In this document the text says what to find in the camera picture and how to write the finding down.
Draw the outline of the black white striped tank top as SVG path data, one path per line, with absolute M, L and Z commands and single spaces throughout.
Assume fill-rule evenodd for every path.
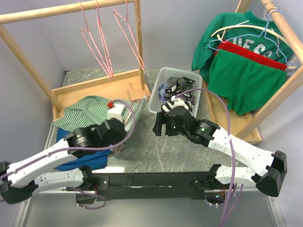
M 196 97 L 191 94 L 191 93 L 185 93 L 183 94 L 182 96 L 180 96 L 179 98 L 181 98 L 188 106 L 188 110 L 190 112 L 193 111 L 193 107 L 195 106 L 195 100 L 196 100 Z M 171 99 L 168 100 L 165 104 L 163 104 L 161 106 L 161 111 L 162 112 L 170 112 L 172 110 L 172 101 Z

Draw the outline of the green striped tank top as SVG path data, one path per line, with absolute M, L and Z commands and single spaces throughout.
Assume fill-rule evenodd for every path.
M 109 110 L 108 103 L 110 99 L 101 96 L 86 96 L 77 103 L 72 104 L 64 108 L 63 117 L 53 122 L 53 126 L 62 130 L 72 132 L 77 128 L 88 127 L 91 125 L 101 125 L 102 122 L 109 119 L 107 111 Z M 128 103 L 134 114 L 135 120 L 137 121 L 142 114 L 143 109 L 147 103 L 147 97 L 139 99 L 139 101 L 123 100 Z M 122 119 L 125 122 L 126 131 L 130 130 L 131 124 L 133 123 L 131 113 L 124 104 L 114 103 L 116 105 L 123 105 L 124 110 L 122 112 Z

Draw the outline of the blue white striped tank top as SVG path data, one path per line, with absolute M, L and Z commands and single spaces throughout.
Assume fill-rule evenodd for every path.
M 168 100 L 168 93 L 167 90 L 168 89 L 168 84 L 167 82 L 161 82 L 158 85 L 158 93 L 159 93 L 159 100 L 165 104 Z

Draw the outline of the blue cloth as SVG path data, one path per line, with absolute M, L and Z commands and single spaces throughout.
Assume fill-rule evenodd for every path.
M 78 138 L 78 134 L 84 133 L 84 135 L 89 135 L 89 133 L 90 133 L 88 127 L 77 128 L 73 132 L 76 133 L 77 138 Z M 61 139 L 65 139 L 65 137 L 71 133 L 72 132 L 58 128 L 56 142 L 59 142 Z M 76 144 L 76 142 L 74 142 L 73 138 L 68 143 L 69 143 L 69 147 L 80 147 L 79 144 Z M 89 166 L 91 168 L 91 170 L 102 169 L 107 166 L 107 158 L 108 158 L 108 155 L 111 153 L 112 153 L 112 151 L 110 149 L 103 150 L 103 151 L 96 151 L 92 155 L 85 155 L 76 160 L 59 165 L 59 166 L 55 167 L 55 169 L 59 170 L 59 171 L 70 171 L 70 170 L 73 170 L 76 168 L 80 168 L 81 166 Z

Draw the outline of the pink hanger with blue top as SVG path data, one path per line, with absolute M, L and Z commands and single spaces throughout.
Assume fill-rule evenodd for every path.
M 113 13 L 114 13 L 114 17 L 124 35 L 124 37 L 126 38 L 138 64 L 139 64 L 139 67 L 140 69 L 142 70 L 145 70 L 145 64 L 144 64 L 144 61 L 143 61 L 143 58 L 141 56 L 141 54 L 139 53 L 139 48 L 138 48 L 138 45 L 136 43 L 136 40 L 134 38 L 134 35 L 133 35 L 133 32 L 132 32 L 132 29 L 130 27 L 130 24 L 129 24 L 129 21 L 128 21 L 128 1 L 127 0 L 124 0 L 123 3 L 125 4 L 125 16 L 123 17 L 121 14 L 119 14 L 115 9 L 113 10 Z M 128 31 L 129 31 L 129 34 L 130 34 L 130 37 L 131 37 L 131 40 L 133 43 L 130 42 L 130 39 L 129 37 L 127 36 L 125 30 L 123 29 L 121 23 L 120 23 L 120 20 L 123 20 L 126 25 L 127 25 L 127 28 L 128 28 Z

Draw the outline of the dark thin striped tank top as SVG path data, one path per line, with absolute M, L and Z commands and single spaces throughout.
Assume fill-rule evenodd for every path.
M 167 80 L 165 92 L 170 95 L 182 93 L 194 88 L 195 81 L 186 77 L 170 76 Z

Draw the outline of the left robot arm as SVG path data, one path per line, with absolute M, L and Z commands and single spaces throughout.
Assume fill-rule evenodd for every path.
M 121 145 L 126 135 L 124 122 L 112 118 L 101 125 L 77 128 L 53 146 L 23 161 L 1 162 L 0 195 L 6 203 L 15 204 L 35 193 L 62 187 L 89 190 L 97 181 L 89 166 L 63 172 L 52 172 L 52 169 Z

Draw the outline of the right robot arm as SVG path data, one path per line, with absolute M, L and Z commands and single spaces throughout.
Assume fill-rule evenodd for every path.
M 214 164 L 202 182 L 208 189 L 219 188 L 229 183 L 256 186 L 271 197 L 278 197 L 287 173 L 287 158 L 282 151 L 271 152 L 257 148 L 228 132 L 207 119 L 197 120 L 182 106 L 174 107 L 168 113 L 156 115 L 153 132 L 161 136 L 162 126 L 167 136 L 181 135 L 194 144 L 220 151 L 235 157 L 244 167 Z

